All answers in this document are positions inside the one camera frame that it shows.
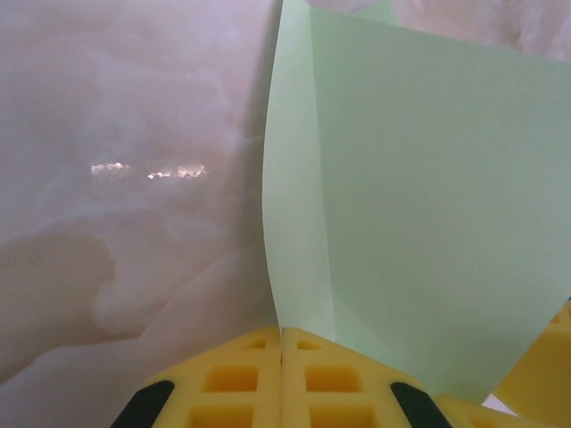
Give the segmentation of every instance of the marble surface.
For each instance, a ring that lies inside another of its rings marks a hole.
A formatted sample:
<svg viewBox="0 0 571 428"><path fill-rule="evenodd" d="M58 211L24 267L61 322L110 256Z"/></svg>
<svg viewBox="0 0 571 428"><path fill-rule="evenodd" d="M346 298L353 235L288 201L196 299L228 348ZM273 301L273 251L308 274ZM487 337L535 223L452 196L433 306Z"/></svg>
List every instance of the marble surface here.
<svg viewBox="0 0 571 428"><path fill-rule="evenodd" d="M567 0L472 3L396 6L413 28L571 57ZM275 0L0 1L0 426L109 426L156 371L276 322L276 24Z"/></svg>

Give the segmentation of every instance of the folded paper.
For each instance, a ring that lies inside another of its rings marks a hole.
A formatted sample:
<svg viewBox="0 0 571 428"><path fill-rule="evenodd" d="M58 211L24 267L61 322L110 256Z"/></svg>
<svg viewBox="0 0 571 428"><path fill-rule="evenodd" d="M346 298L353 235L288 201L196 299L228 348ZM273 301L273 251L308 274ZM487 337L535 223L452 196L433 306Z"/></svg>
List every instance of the folded paper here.
<svg viewBox="0 0 571 428"><path fill-rule="evenodd" d="M571 67L284 0L263 211L282 326L482 401L571 294Z"/></svg>

